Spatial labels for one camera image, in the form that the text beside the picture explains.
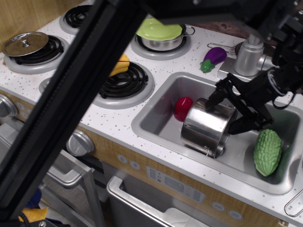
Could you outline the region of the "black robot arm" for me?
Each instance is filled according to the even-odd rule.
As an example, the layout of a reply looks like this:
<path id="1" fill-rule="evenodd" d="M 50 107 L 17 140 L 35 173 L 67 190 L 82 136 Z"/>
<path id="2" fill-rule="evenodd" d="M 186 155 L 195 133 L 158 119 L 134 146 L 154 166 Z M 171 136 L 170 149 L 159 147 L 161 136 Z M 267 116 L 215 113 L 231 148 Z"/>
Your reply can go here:
<path id="1" fill-rule="evenodd" d="M 288 92 L 303 91 L 303 18 L 291 16 L 295 0 L 239 0 L 233 5 L 232 16 L 237 25 L 263 41 L 277 43 L 273 66 L 250 82 L 228 73 L 216 83 L 206 108 L 228 99 L 242 117 L 234 121 L 231 135 L 260 130 L 273 118 L 265 104 Z"/>

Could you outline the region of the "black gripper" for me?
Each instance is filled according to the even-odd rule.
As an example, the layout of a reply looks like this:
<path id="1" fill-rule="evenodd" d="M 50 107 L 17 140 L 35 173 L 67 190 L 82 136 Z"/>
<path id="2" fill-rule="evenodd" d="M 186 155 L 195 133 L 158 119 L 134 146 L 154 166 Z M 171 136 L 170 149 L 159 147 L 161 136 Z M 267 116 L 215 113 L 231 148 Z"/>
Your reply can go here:
<path id="1" fill-rule="evenodd" d="M 255 77 L 250 82 L 244 82 L 231 73 L 216 84 L 215 91 L 205 103 L 207 111 L 227 98 L 241 113 L 242 117 L 231 123 L 228 133 L 241 134 L 251 130 L 260 130 L 267 124 L 272 124 L 274 118 L 265 104 L 275 99 L 275 90 L 270 84 L 267 73 Z"/>

